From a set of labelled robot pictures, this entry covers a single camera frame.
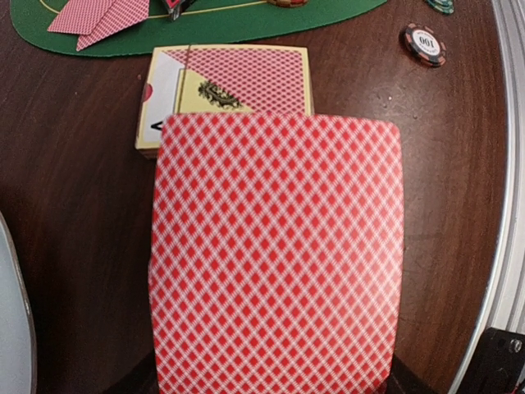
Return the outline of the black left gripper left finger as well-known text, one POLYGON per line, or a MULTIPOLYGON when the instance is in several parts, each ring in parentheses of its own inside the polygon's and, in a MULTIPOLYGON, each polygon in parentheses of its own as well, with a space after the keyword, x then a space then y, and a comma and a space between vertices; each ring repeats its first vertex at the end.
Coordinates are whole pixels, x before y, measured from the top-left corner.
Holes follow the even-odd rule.
POLYGON ((109 394, 158 394, 155 355, 144 357, 124 378, 108 388, 109 394))

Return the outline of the red-backed playing card deck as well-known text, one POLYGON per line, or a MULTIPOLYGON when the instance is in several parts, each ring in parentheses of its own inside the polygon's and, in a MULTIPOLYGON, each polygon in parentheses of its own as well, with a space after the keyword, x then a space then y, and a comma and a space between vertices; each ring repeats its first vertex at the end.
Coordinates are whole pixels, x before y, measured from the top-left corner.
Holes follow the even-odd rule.
POLYGON ((403 252, 394 124, 169 117, 148 270, 160 392, 385 392, 403 252))

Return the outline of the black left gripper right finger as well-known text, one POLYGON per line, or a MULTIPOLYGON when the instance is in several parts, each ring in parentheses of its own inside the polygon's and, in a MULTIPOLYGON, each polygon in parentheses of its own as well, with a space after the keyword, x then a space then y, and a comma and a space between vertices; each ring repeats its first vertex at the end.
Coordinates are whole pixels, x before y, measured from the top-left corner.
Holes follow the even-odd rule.
POLYGON ((436 394, 420 378, 410 371, 396 370, 387 380, 386 394, 436 394))

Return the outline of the black red triangular dealer marker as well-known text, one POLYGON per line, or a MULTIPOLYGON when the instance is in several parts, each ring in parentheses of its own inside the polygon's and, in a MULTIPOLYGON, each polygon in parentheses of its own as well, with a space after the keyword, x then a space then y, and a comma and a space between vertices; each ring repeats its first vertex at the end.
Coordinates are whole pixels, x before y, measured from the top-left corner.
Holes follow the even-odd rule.
POLYGON ((167 9, 170 19, 175 21, 180 17, 181 13, 194 3, 194 0, 163 0, 162 2, 167 9))

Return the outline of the dealt card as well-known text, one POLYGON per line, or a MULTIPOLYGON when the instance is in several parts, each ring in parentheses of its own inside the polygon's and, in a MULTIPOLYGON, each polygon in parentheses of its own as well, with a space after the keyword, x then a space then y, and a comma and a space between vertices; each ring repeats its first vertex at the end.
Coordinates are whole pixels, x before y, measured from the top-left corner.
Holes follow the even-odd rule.
POLYGON ((80 35, 76 51, 79 52, 98 41, 148 19, 149 0, 116 0, 90 34, 80 35))
POLYGON ((113 3, 113 0, 69 0, 48 27, 48 32, 89 34, 113 3))

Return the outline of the red black chip stack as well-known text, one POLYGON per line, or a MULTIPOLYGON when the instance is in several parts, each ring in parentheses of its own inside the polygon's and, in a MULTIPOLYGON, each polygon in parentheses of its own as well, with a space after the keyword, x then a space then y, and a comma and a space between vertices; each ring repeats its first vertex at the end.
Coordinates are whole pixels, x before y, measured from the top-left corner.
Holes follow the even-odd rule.
POLYGON ((426 25, 410 23, 401 33, 405 47, 425 66, 440 67, 446 63, 445 43, 426 25))

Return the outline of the green chip stack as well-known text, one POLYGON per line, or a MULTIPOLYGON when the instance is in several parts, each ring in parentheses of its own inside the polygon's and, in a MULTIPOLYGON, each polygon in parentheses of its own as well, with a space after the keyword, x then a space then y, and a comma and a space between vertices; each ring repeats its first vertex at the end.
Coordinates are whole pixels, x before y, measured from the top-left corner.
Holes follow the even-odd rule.
POLYGON ((454 13, 453 0, 426 0, 426 3, 435 11, 444 15, 451 15, 454 13))

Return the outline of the orange chip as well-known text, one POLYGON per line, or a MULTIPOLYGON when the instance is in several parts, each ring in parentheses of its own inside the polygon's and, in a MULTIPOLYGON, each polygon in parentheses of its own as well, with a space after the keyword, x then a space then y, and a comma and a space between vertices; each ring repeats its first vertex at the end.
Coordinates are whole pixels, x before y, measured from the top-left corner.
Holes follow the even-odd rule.
POLYGON ((266 2, 285 8, 302 7, 308 3, 308 0, 266 0, 266 2))

